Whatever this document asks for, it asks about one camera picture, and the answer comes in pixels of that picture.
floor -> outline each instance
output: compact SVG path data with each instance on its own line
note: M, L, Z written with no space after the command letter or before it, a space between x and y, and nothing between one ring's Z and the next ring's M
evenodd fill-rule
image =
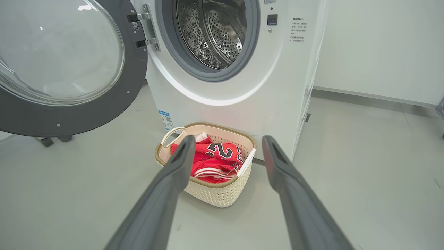
M294 164L355 249L442 249L444 121L432 109L315 91ZM148 86L69 143L0 144L0 249L102 249L160 169L165 130ZM179 196L168 249L290 249L278 195L255 163L220 209Z

front-loading washing machine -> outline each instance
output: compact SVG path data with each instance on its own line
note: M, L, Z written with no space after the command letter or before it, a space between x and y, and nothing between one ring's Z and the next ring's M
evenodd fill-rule
M165 129L272 135L293 158L329 0L0 4L0 130L69 136L121 114L146 78ZM263 159L259 148L256 157Z

open door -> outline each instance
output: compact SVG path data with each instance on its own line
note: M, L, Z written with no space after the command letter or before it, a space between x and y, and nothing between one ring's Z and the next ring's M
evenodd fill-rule
M0 3L0 130L60 137L100 127L136 98L145 35L129 0Z

white plastic basket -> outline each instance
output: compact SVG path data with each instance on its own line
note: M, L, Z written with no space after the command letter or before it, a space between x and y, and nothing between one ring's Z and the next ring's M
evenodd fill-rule
M182 130L182 133L170 144L165 145L167 138L178 130ZM250 176L251 164L253 163L254 153L256 152L256 143L251 136L219 125L204 122L192 123L185 127L175 128L165 135L162 142L156 148L156 160L160 165L164 166L171 156L171 144L180 144L185 136L190 134L197 136L203 132L207 133L213 143L231 142L240 147L242 149L242 156L246 160L239 170L238 175L224 183L213 184L190 177L185 192L208 204L217 207L228 207L239 197Z

red clothing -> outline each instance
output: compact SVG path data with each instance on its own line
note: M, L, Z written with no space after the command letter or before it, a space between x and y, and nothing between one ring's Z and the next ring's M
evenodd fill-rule
M177 144L171 145L171 155L177 147ZM236 176L242 164L239 147L232 143L212 143L207 137L196 143L191 176L209 183L223 183Z

